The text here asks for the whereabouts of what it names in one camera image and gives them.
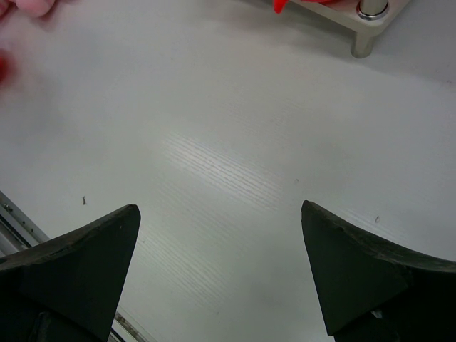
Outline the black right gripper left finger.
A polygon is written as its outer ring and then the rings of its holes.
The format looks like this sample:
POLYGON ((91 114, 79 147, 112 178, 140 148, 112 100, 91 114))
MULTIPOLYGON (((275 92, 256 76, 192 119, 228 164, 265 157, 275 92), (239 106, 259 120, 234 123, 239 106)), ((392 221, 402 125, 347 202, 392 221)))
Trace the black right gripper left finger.
POLYGON ((140 228, 129 204, 1 255, 2 341, 107 341, 140 228))

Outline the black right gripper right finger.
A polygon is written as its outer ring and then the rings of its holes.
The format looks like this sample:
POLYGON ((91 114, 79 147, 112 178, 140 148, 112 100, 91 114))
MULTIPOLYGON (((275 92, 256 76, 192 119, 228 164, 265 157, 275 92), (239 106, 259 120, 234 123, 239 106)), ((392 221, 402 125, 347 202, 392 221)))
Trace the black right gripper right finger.
POLYGON ((305 201, 301 224, 335 341, 454 341, 455 263, 402 247, 305 201))

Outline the red shark plush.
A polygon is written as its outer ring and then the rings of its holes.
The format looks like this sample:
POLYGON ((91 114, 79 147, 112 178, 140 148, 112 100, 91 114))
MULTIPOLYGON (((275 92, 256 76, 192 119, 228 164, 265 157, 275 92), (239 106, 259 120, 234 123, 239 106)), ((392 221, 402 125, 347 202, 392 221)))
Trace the red shark plush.
POLYGON ((14 78, 14 62, 5 51, 1 52, 0 60, 0 86, 1 88, 5 88, 14 78))
MULTIPOLYGON (((280 14, 284 7, 291 2, 291 0, 273 0, 273 9, 277 14, 280 14)), ((298 0, 298 4, 330 4, 334 0, 298 0)))

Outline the pink striped plush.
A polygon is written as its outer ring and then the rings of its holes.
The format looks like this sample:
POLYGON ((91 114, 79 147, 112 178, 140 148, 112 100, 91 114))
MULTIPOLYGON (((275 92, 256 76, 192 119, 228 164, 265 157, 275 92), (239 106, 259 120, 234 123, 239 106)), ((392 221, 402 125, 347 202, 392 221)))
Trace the pink striped plush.
POLYGON ((72 3, 57 0, 1 0, 1 22, 15 11, 32 19, 46 21, 54 16, 61 4, 72 3))

